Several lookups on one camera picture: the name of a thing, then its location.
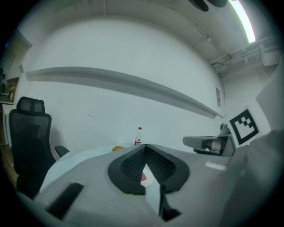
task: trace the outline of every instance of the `wall shelf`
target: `wall shelf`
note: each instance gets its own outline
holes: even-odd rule
[[[167,103],[214,118],[222,115],[199,101],[169,87],[111,70],[89,67],[53,67],[26,72],[28,80],[77,83],[96,86]]]

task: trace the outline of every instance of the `ceiling light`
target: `ceiling light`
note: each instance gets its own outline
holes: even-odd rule
[[[248,42],[249,43],[254,42],[256,40],[256,38],[254,37],[252,25],[250,24],[248,15],[246,14],[243,6],[239,2],[239,0],[229,0],[229,2],[231,3],[231,5],[235,9],[235,11],[237,12],[237,15],[239,16],[239,18],[240,18],[240,20],[241,20],[241,22],[244,26],[245,33],[247,34],[247,37],[248,37]]]

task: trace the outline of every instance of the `office chair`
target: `office chair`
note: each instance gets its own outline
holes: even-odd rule
[[[42,100],[21,97],[9,114],[9,123],[14,166],[19,174],[17,190],[33,198],[55,163],[49,145],[51,116],[45,113]],[[63,146],[55,149],[60,157],[69,152]]]

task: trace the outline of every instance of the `small label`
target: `small label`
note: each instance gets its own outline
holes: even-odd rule
[[[134,146],[136,145],[140,145],[141,144],[141,138],[135,138],[135,143],[134,143]]]
[[[140,145],[140,144],[141,144],[141,141],[140,141],[140,142],[135,141],[134,146],[136,146],[136,145]]]
[[[214,163],[214,162],[211,162],[211,161],[206,162],[205,166],[210,167],[210,168],[214,168],[214,169],[218,169],[218,170],[221,170],[221,171],[225,171],[227,169],[226,165]]]

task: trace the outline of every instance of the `white wall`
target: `white wall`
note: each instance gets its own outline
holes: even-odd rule
[[[33,46],[40,45],[56,27],[56,1],[41,0],[23,18],[17,29]]]
[[[184,136],[211,134],[212,119],[165,103],[95,87],[94,79],[53,75],[53,81],[30,81],[26,95],[44,100],[52,116],[51,147],[71,152],[133,143],[138,127],[142,142],[192,151]]]
[[[152,24],[127,18],[86,20],[55,31],[24,58],[25,71],[49,67],[93,67],[145,76],[182,90],[216,111],[220,79],[185,42]],[[192,151],[184,136],[213,133],[214,119],[148,97],[127,94],[124,85],[77,74],[22,74],[16,100],[42,99],[52,116],[52,152],[64,145],[76,153],[99,146],[133,143],[142,127],[143,143]]]
[[[94,17],[50,35],[30,70],[90,67],[140,77],[185,94],[216,113],[211,66],[183,40],[154,24],[126,17]]]
[[[258,94],[267,85],[271,77],[272,68],[265,69],[261,64],[247,67],[235,73],[226,75],[221,79],[225,90],[225,122],[236,116],[246,105],[250,105]],[[263,127],[263,134],[270,131]]]
[[[284,129],[284,63],[281,59],[278,67],[268,81],[268,85],[257,96],[272,130]]]

